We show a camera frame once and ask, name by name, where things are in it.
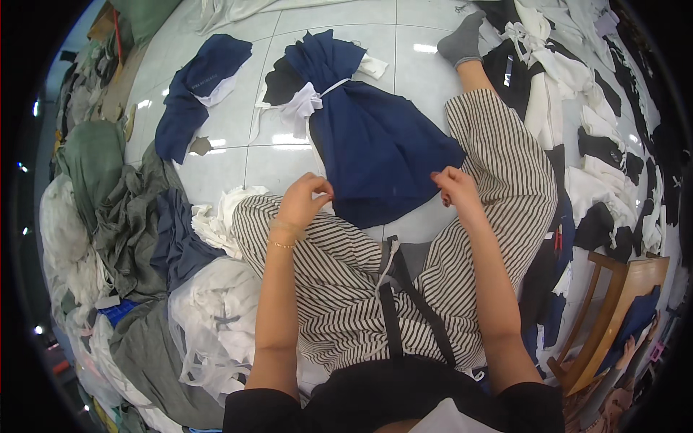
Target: clothing pile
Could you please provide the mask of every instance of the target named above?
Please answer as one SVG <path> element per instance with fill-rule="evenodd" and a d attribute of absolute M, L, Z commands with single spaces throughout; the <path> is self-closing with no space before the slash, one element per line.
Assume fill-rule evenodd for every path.
<path fill-rule="evenodd" d="M 664 254 L 666 182 L 658 157 L 670 158 L 653 144 L 651 132 L 659 115 L 641 109 L 648 106 L 643 99 L 647 87 L 638 81 L 619 39 L 613 36 L 619 20 L 608 8 L 597 11 L 589 2 L 572 0 L 475 4 L 486 11 L 504 40 L 484 56 L 486 74 L 546 151 L 556 175 L 559 205 L 527 270 L 520 296 L 523 339 L 539 368 L 538 352 L 555 345 L 558 338 L 572 279 L 573 247 L 604 248 L 607 256 L 622 263 L 628 262 L 633 251 L 636 256 L 646 251 Z M 619 133 L 621 98 L 594 65 L 582 60 L 587 58 L 586 50 L 615 73 L 631 105 L 639 137 L 630 134 L 627 141 Z M 571 99 L 582 103 L 577 131 L 563 127 L 562 101 Z M 674 138 L 673 130 L 668 125 L 658 135 Z M 562 143 L 575 133 L 581 164 L 566 166 Z M 644 149 L 632 147 L 639 140 Z M 668 196 L 678 204 L 673 183 L 681 172 L 668 170 L 674 174 Z M 647 199 L 641 202 L 638 186 L 643 171 Z"/>

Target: striped pants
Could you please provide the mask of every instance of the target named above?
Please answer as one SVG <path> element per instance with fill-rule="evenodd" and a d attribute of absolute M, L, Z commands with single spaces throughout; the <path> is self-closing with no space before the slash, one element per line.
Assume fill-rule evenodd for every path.
<path fill-rule="evenodd" d="M 544 239 L 556 207 L 556 184 L 548 158 L 514 111 L 489 90 L 446 103 L 450 132 L 467 158 L 462 170 L 474 177 L 486 216 L 498 237 L 510 281 L 517 290 Z M 281 198 L 243 200 L 233 230 L 243 256 L 262 275 L 268 222 Z M 330 373 L 366 360 L 389 357 L 385 322 L 375 297 L 373 274 L 380 245 L 339 217 L 318 213 L 295 248 L 299 348 Z M 474 267 L 469 236 L 455 218 L 433 240 L 414 281 L 443 319 L 457 369 L 485 364 L 477 322 Z M 433 333 L 404 292 L 394 295 L 405 353 L 445 362 Z"/>

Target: foot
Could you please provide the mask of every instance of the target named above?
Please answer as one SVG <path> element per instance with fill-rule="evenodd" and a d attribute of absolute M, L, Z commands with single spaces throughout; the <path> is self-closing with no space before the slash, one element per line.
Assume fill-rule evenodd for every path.
<path fill-rule="evenodd" d="M 467 60 L 482 60 L 479 55 L 479 27 L 485 16 L 483 10 L 468 15 L 457 30 L 438 42 L 438 52 L 455 69 Z"/>

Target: blue fabric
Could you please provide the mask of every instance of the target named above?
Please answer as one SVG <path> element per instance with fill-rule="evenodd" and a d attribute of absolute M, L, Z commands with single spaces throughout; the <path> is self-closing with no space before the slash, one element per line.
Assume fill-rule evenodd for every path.
<path fill-rule="evenodd" d="M 365 54 L 333 31 L 306 33 L 286 47 L 286 60 L 322 93 L 350 78 Z M 460 167 L 466 154 L 411 101 L 360 81 L 322 98 L 315 117 L 337 216 L 360 229 L 387 224 L 430 200 L 432 171 Z"/>
<path fill-rule="evenodd" d="M 111 322 L 111 325 L 115 328 L 118 322 L 125 317 L 133 308 L 137 307 L 139 302 L 131 301 L 129 299 L 121 299 L 121 303 L 117 306 L 112 306 L 108 308 L 102 308 L 99 312 L 105 315 Z"/>
<path fill-rule="evenodd" d="M 561 329 L 561 318 L 565 309 L 565 296 L 551 293 L 547 314 L 539 322 L 544 325 L 544 348 L 555 346 Z"/>
<path fill-rule="evenodd" d="M 182 164 L 188 144 L 207 117 L 207 107 L 195 96 L 209 96 L 221 80 L 233 76 L 250 58 L 250 42 L 229 35 L 212 35 L 198 54 L 173 76 L 164 99 L 166 111 L 154 138 L 157 154 L 164 161 Z"/>
<path fill-rule="evenodd" d="M 623 346 L 632 335 L 637 341 L 640 338 L 642 330 L 652 322 L 656 313 L 657 301 L 659 301 L 660 286 L 654 286 L 651 294 L 646 294 L 641 297 L 635 297 L 631 307 L 623 318 L 621 328 L 616 334 L 616 338 L 611 344 L 611 348 L 606 353 L 602 365 L 597 370 L 597 375 L 602 371 L 616 364 L 616 361 L 623 356 Z"/>
<path fill-rule="evenodd" d="M 169 292 L 188 281 L 212 260 L 224 256 L 223 249 L 211 247 L 200 239 L 191 226 L 190 203 L 183 202 L 176 188 L 157 197 L 159 239 L 150 265 L 164 280 Z"/>

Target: clear bracelet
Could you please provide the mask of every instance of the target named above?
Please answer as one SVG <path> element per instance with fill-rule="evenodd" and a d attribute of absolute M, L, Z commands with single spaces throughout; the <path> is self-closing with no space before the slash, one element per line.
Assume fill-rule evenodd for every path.
<path fill-rule="evenodd" d="M 284 222 L 284 221 L 279 221 L 278 219 L 273 219 L 270 220 L 270 229 L 285 229 L 293 233 L 294 236 L 296 236 L 296 240 L 304 240 L 306 239 L 306 232 L 304 230 L 299 229 L 295 225 L 289 223 L 289 222 Z"/>

